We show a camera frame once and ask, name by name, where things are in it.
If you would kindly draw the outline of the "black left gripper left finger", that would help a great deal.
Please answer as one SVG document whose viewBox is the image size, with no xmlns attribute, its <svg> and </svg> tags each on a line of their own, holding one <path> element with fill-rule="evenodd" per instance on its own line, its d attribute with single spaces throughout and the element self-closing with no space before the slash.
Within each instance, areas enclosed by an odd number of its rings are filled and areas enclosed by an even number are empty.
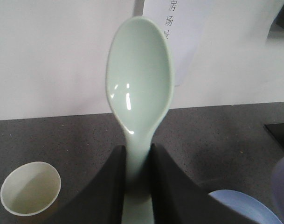
<svg viewBox="0 0 284 224">
<path fill-rule="evenodd" d="M 125 193 L 126 149 L 116 146 L 93 180 L 49 224 L 120 224 Z"/>
</svg>

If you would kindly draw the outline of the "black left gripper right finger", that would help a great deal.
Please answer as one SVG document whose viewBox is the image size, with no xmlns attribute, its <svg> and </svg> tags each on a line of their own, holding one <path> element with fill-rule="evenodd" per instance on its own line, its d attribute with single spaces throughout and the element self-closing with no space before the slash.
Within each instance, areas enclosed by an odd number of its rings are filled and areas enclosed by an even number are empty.
<svg viewBox="0 0 284 224">
<path fill-rule="evenodd" d="M 160 144 L 150 149 L 150 184 L 157 224 L 252 224 L 196 185 Z"/>
</svg>

